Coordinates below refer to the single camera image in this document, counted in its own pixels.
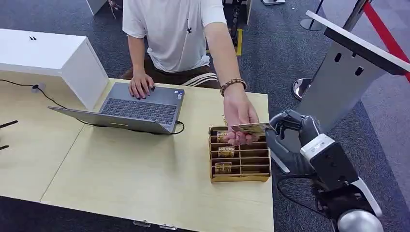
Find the bracelet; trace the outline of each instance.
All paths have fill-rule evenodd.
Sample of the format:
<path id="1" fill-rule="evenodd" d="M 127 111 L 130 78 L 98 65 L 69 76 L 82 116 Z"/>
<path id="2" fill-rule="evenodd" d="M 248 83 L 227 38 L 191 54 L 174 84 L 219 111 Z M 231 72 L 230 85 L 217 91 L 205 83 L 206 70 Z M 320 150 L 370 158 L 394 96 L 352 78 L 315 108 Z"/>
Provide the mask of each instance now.
<path id="1" fill-rule="evenodd" d="M 220 94 L 224 97 L 223 94 L 224 94 L 226 88 L 229 87 L 230 85 L 233 85 L 233 84 L 236 84 L 236 83 L 241 83 L 244 86 L 244 90 L 246 90 L 247 86 L 246 86 L 245 81 L 242 80 L 242 79 L 235 78 L 235 79 L 232 79 L 232 80 L 228 81 L 227 83 L 225 83 L 224 85 L 222 85 L 220 87 Z"/>

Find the brown pants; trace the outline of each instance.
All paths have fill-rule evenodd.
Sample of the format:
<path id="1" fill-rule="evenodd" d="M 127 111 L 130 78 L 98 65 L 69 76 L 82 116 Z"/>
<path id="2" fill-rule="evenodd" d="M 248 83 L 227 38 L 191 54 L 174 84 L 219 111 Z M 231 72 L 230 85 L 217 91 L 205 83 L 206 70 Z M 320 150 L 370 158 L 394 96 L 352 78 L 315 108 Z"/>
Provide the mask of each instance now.
<path id="1" fill-rule="evenodd" d="M 204 88 L 220 88 L 218 78 L 209 66 L 202 66 L 192 70 L 182 72 L 165 72 L 155 68 L 154 63 L 148 54 L 144 60 L 145 73 L 150 76 L 155 83 L 172 84 L 179 86 L 193 86 Z M 131 80 L 133 68 L 131 67 L 121 79 Z"/>

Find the cardboard box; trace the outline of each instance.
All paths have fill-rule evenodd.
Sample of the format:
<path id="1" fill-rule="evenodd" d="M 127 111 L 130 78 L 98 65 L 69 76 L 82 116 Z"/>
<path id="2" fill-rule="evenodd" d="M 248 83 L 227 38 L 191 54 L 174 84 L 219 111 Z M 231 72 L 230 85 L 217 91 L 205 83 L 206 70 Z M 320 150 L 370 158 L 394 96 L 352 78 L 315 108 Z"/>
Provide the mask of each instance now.
<path id="1" fill-rule="evenodd" d="M 220 147 L 230 147 L 228 143 L 218 143 L 218 131 L 227 131 L 227 127 L 209 129 L 209 173 L 211 182 L 225 181 L 267 181 L 271 176 L 270 150 L 266 138 L 251 145 L 235 147 L 233 156 L 219 152 Z"/>

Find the white t-shirt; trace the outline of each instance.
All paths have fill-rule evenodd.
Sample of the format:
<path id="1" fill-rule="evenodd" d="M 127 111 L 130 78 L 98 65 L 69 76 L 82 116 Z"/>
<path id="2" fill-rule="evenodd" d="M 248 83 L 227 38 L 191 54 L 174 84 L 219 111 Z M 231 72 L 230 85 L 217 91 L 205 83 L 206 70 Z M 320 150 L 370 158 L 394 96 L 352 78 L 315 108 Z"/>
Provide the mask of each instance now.
<path id="1" fill-rule="evenodd" d="M 174 73 L 209 65 L 204 28 L 226 23 L 222 0 L 124 0 L 122 29 L 148 39 L 157 69 Z"/>

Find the hand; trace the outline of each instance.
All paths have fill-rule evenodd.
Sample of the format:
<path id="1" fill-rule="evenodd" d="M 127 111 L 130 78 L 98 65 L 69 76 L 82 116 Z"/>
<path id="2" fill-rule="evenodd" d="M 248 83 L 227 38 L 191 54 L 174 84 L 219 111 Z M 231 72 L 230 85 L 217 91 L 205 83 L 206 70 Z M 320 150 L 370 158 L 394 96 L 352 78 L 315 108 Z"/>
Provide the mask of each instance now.
<path id="1" fill-rule="evenodd" d="M 241 144 L 251 144 L 259 138 L 256 136 L 245 134 L 243 132 L 232 131 L 231 126 L 239 124 L 258 123 L 259 118 L 250 103 L 241 83 L 233 84 L 226 88 L 225 99 L 223 100 L 223 110 L 225 118 L 228 122 L 229 133 L 225 140 L 234 146 Z"/>
<path id="2" fill-rule="evenodd" d="M 128 91 L 130 94 L 138 99 L 145 99 L 146 95 L 150 95 L 149 90 L 154 87 L 154 81 L 150 76 L 145 74 L 143 70 L 135 70 L 133 78 L 130 80 Z"/>

